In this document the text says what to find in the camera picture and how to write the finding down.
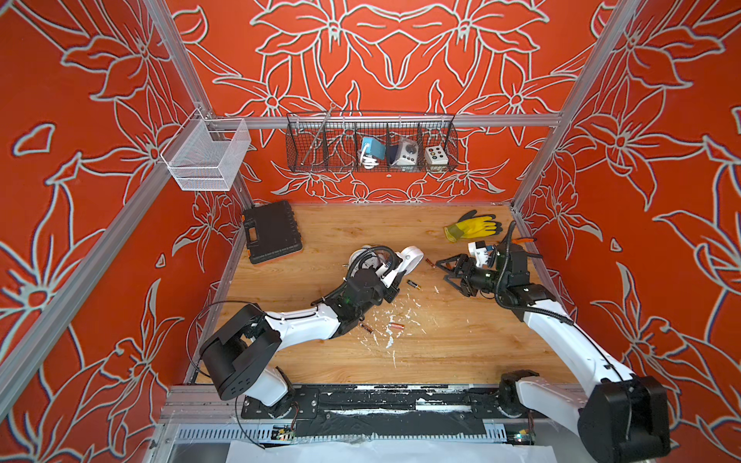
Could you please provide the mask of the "white square alarm clock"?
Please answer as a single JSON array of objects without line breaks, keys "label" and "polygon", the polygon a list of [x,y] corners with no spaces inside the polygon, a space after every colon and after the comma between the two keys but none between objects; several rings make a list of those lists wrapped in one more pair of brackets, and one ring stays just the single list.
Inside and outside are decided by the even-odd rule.
[{"label": "white square alarm clock", "polygon": [[388,282],[401,272],[404,272],[405,276],[410,274],[424,258],[423,251],[416,246],[408,246],[401,252],[395,252],[390,267],[382,275],[381,280]]}]

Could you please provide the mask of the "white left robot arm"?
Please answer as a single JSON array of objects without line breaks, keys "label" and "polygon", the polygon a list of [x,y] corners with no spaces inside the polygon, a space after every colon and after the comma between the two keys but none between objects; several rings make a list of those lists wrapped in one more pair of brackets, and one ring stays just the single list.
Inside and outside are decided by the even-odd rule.
[{"label": "white left robot arm", "polygon": [[395,252],[384,245],[366,246],[349,260],[343,283],[306,310],[264,311],[246,303],[200,348],[220,399],[254,399],[281,417],[293,407],[295,388],[270,362],[281,350],[309,341],[328,341],[347,335],[365,320],[368,311],[391,303],[401,281],[424,258],[416,246]]}]

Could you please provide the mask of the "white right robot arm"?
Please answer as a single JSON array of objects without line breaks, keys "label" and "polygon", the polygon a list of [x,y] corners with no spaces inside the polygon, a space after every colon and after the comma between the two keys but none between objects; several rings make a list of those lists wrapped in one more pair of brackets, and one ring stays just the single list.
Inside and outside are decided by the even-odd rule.
[{"label": "white right robot arm", "polygon": [[518,418],[538,412],[579,437],[596,462],[639,462],[671,451],[666,389],[640,376],[591,338],[558,298],[532,282],[529,263],[538,254],[513,238],[496,245],[476,241],[464,254],[438,260],[444,279],[465,297],[492,297],[537,333],[569,368],[579,393],[549,383],[532,370],[502,375],[496,405]]}]

